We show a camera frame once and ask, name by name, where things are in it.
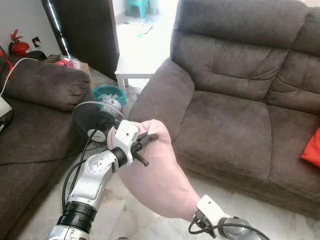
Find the sofa cushion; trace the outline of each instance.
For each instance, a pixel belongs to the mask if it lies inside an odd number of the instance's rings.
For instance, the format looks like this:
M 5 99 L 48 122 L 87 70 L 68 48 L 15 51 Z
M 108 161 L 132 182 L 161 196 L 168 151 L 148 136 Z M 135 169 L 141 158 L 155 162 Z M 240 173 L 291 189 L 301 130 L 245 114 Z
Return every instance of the sofa cushion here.
M 320 117 L 277 106 L 268 106 L 272 133 L 269 179 L 300 196 L 320 202 L 320 169 L 301 159 L 309 139 L 320 126 Z
M 46 161 L 65 156 L 77 137 L 71 128 L 71 113 L 12 98 L 5 100 L 13 107 L 15 116 L 0 134 L 0 164 Z M 0 239 L 59 163 L 0 166 Z
M 19 58 L 11 57 L 10 60 L 16 64 Z M 6 66 L 0 79 L 0 89 L 8 73 L 9 67 Z M 25 59 L 12 72 L 3 95 L 70 112 L 81 102 L 89 85 L 90 78 L 83 71 Z
M 267 106 L 196 90 L 173 147 L 183 161 L 266 180 L 271 160 Z
M 168 58 L 139 95 L 129 120 L 140 123 L 150 119 L 160 120 L 174 141 L 194 91 L 195 84 L 188 73 Z
M 284 49 L 175 31 L 171 58 L 197 90 L 250 100 L 265 98 L 284 62 Z
M 320 115 L 320 57 L 290 51 L 265 100 L 271 105 Z
M 181 0 L 175 23 L 183 32 L 290 48 L 307 14 L 292 0 Z

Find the teal basket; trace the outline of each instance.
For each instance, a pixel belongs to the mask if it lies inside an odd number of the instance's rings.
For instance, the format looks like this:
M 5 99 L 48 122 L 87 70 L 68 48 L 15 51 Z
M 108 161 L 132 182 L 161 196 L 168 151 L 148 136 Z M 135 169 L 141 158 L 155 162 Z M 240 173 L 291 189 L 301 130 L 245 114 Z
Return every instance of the teal basket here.
M 107 85 L 98 86 L 92 91 L 92 93 L 95 101 L 98 101 L 100 95 L 102 94 L 106 94 L 106 95 L 116 94 L 119 97 L 117 97 L 115 100 L 117 100 L 122 107 L 126 105 L 126 95 L 124 91 L 122 91 L 120 88 L 116 86 L 107 86 Z

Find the brown couch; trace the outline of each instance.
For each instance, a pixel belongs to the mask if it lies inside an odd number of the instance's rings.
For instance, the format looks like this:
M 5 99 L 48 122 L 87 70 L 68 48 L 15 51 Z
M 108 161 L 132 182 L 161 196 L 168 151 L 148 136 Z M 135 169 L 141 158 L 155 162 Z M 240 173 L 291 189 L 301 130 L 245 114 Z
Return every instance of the brown couch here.
M 319 82 L 320 7 L 180 0 L 170 59 L 129 118 L 163 121 L 184 168 L 320 219 L 320 168 L 300 159 Z
M 0 89 L 8 72 L 0 61 Z M 89 84 L 86 73 L 33 60 L 21 61 L 12 73 L 4 99 L 14 118 L 0 132 L 0 239 L 64 164 L 56 159 L 81 149 L 71 116 L 77 104 L 93 99 Z

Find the red fire extinguisher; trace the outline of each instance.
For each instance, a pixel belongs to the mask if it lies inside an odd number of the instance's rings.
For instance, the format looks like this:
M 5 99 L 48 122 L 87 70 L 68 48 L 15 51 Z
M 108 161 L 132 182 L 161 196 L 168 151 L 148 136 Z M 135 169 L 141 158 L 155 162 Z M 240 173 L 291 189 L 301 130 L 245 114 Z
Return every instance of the red fire extinguisher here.
M 16 29 L 13 34 L 10 34 L 12 42 L 9 45 L 9 53 L 10 55 L 24 57 L 30 49 L 30 46 L 28 43 L 20 41 L 19 39 L 23 38 L 23 36 L 17 36 L 17 33 L 18 29 Z

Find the power cord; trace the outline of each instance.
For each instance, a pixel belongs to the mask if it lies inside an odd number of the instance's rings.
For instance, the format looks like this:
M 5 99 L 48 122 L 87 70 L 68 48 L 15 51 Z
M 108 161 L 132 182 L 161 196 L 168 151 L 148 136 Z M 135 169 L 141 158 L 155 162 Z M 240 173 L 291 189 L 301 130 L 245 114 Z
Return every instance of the power cord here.
M 239 227 L 239 228 L 250 229 L 250 230 L 256 232 L 261 237 L 263 237 L 265 240 L 270 240 L 270 238 L 268 238 L 263 232 L 259 231 L 258 229 L 254 228 L 252 226 L 238 224 L 238 223 L 223 223 L 223 224 L 218 224 L 215 226 L 210 226 L 210 227 L 207 227 L 202 230 L 191 231 L 191 228 L 193 227 L 193 225 L 195 224 L 196 221 L 197 221 L 197 218 L 194 218 L 194 220 L 191 222 L 191 224 L 189 225 L 189 228 L 188 228 L 189 233 L 192 235 L 201 234 L 201 233 L 208 233 L 208 232 L 213 231 L 214 229 L 223 228 L 223 227 Z
M 71 176 L 71 174 L 73 173 L 73 171 L 77 168 L 80 167 L 81 164 L 83 164 L 85 161 L 87 161 L 87 159 L 85 160 L 81 160 L 79 161 L 77 164 L 75 164 L 68 172 L 68 174 L 65 177 L 64 183 L 63 183 L 63 188 L 62 188 L 62 209 L 65 210 L 66 209 L 66 188 L 67 188 L 67 184 L 69 181 L 69 178 Z
M 108 123 L 108 121 L 105 121 L 105 122 L 100 123 L 100 124 L 94 129 L 94 131 L 91 133 L 91 135 L 89 136 L 89 139 L 86 141 L 86 144 L 85 144 L 85 146 L 84 146 L 84 150 L 83 150 L 83 152 L 82 152 L 80 161 L 71 168 L 70 172 L 68 173 L 67 177 L 65 178 L 64 184 L 63 184 L 63 189 L 62 189 L 62 208 L 63 208 L 63 209 L 66 208 L 66 188 L 67 188 L 67 184 L 68 184 L 70 175 L 71 175 L 71 173 L 77 168 L 76 173 L 75 173 L 75 175 L 74 175 L 74 177 L 73 177 L 73 180 L 72 180 L 70 189 L 69 189 L 69 194 L 68 194 L 68 196 L 71 194 L 71 192 L 73 191 L 73 189 L 74 189 L 74 187 L 75 187 L 75 185 L 76 185 L 76 181 L 77 181 L 77 178 L 78 178 L 78 176 L 79 176 L 80 169 L 81 169 L 81 164 L 83 164 L 83 163 L 86 161 L 86 160 L 84 160 L 84 158 L 85 158 L 85 153 L 86 153 L 86 149 L 87 149 L 89 143 L 91 142 L 91 139 L 92 139 L 93 136 L 96 134 L 96 132 L 98 131 L 98 129 L 99 129 L 103 124 L 106 124 L 106 123 Z
M 87 149 L 85 151 L 92 151 L 92 150 L 95 150 L 97 148 L 99 148 L 101 146 L 96 146 L 95 148 L 92 148 L 92 149 Z M 41 160 L 41 161 L 11 161 L 11 162 L 4 162 L 4 163 L 0 163 L 0 167 L 1 166 L 6 166 L 6 165 L 14 165 L 14 164 L 40 164 L 40 163 L 49 163 L 49 162 L 54 162 L 54 161 L 60 161 L 60 160 L 64 160 L 64 159 L 67 159 L 67 158 L 70 158 L 70 157 L 73 157 L 79 153 L 81 153 L 83 150 L 81 151 L 78 151 L 76 153 L 73 153 L 71 155 L 68 155 L 68 156 L 65 156 L 65 157 L 62 157 L 62 158 L 58 158 L 58 159 L 49 159 L 49 160 Z

